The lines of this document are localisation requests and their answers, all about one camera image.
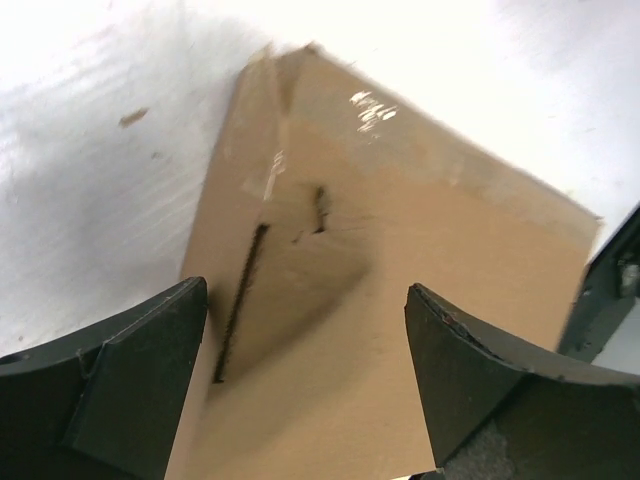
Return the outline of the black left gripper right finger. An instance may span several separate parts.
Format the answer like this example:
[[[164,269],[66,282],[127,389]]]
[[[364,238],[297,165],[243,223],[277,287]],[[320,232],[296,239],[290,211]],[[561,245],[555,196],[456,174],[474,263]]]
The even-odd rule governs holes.
[[[409,288],[433,479],[635,479],[639,379],[533,345]]]

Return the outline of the brown cardboard express box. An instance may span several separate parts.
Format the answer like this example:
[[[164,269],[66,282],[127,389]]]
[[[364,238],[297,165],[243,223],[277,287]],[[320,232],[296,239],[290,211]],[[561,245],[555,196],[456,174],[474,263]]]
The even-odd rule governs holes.
[[[424,283],[554,349],[598,223],[319,51],[254,54],[182,273],[209,315],[171,479],[433,466],[404,306]]]

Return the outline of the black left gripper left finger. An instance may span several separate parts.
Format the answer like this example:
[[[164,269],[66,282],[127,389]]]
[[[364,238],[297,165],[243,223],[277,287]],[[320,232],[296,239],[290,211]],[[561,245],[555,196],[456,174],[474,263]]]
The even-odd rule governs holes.
[[[203,338],[207,285],[1,359],[4,479],[162,479]]]

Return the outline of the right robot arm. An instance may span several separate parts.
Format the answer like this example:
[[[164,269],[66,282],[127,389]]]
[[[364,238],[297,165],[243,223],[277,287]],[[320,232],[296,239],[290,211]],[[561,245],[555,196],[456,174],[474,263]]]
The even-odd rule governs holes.
[[[557,352],[593,361],[639,297],[639,211],[634,210],[590,262]]]

